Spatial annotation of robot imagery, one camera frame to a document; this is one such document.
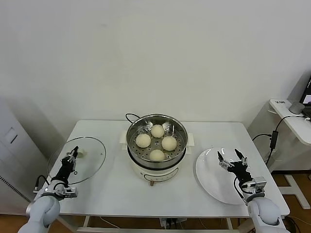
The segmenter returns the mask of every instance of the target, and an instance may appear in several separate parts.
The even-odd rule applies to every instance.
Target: black cable
[[[284,220],[285,220],[285,223],[287,223],[286,229],[290,233],[296,233],[297,224],[295,223],[295,221],[288,216],[285,216]]]
[[[59,184],[63,184],[64,185],[64,187],[68,187],[68,185],[67,184],[65,184],[64,182],[58,182],[58,183],[56,183],[56,185],[54,185],[54,188],[53,188],[53,190],[56,188],[56,186],[58,186]]]
[[[269,154],[268,159],[267,159],[267,161],[266,161],[266,165],[268,164],[268,162],[269,162],[269,160],[270,160],[270,157],[271,157],[272,152],[273,152],[273,149],[270,150],[270,154]]]
[[[235,185],[235,181],[237,180],[237,178],[238,178],[238,177],[236,177],[236,178],[234,179],[233,185],[234,185],[235,190],[238,192],[240,198],[244,199],[243,195],[238,191],[238,189],[237,189],[237,187],[236,187],[236,185]]]
[[[35,187],[38,187],[38,186],[39,186],[40,177],[42,177],[42,178],[44,179],[44,181],[45,181],[48,185],[50,185],[50,183],[48,182],[47,178],[45,178],[44,175],[39,175],[39,176],[37,177],[36,182],[35,182]]]
[[[288,117],[301,117],[301,118],[307,118],[307,116],[285,116],[285,117],[283,117],[283,118],[280,120],[280,122],[277,124],[277,126],[276,126],[276,131],[277,131],[278,127],[280,126],[281,122],[282,122],[285,118],[288,118]]]
[[[133,123],[127,116],[135,116],[135,117],[137,117],[137,118],[140,118],[139,116],[137,116],[136,114],[134,114],[134,113],[127,113],[127,114],[125,114],[125,118],[129,121],[129,122],[131,122],[131,123]]]
[[[254,229],[255,229],[255,228],[251,229],[248,233],[254,232]]]
[[[267,133],[258,134],[256,137],[253,138],[253,141],[254,141],[256,138],[260,137],[260,136],[268,136],[268,137],[271,137],[272,134],[267,134]]]
[[[290,220],[293,222],[293,224],[297,227],[298,232],[301,233],[300,228],[298,227],[298,225],[297,225],[297,223],[295,222],[295,220],[293,220],[291,217],[287,217],[287,218],[290,219]]]

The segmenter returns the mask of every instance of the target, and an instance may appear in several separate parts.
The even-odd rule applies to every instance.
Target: white wall
[[[79,119],[248,126],[311,64],[309,0],[3,0],[0,95],[44,154]]]

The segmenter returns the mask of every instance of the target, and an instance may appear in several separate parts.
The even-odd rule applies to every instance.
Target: white plate
[[[232,205],[244,204],[233,186],[233,181],[236,176],[224,170],[219,165],[217,151],[219,151],[228,162],[239,160],[234,149],[210,148],[205,150],[199,155],[195,164],[199,182],[212,197],[221,202]],[[236,180],[236,186],[241,192],[238,183],[239,181]]]

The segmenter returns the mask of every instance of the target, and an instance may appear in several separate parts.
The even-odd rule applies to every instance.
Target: steamed bun
[[[162,140],[162,147],[165,150],[172,151],[176,148],[176,146],[177,146],[177,141],[173,137],[165,137]]]
[[[164,128],[162,125],[154,125],[152,128],[151,128],[151,135],[153,137],[157,137],[157,138],[160,138],[164,135]]]
[[[136,145],[141,147],[141,148],[146,148],[150,145],[151,143],[151,138],[149,135],[142,133],[137,136],[136,140]]]
[[[153,150],[149,155],[149,159],[152,161],[162,161],[164,158],[165,155],[161,150]]]

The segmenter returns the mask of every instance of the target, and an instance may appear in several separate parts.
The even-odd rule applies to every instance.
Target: stainless steel steamer basket
[[[162,138],[155,138],[150,131],[153,125],[162,125],[165,134]],[[146,133],[151,137],[151,144],[147,148],[140,148],[136,145],[135,139],[141,134]],[[162,139],[166,136],[173,136],[177,140],[177,147],[173,151],[166,151],[162,148]],[[150,170],[165,170],[178,164],[185,152],[188,142],[188,134],[185,127],[175,118],[152,114],[139,118],[134,121],[127,130],[126,142],[131,158],[139,165]],[[151,161],[149,154],[153,150],[162,150],[165,154],[163,161]]]

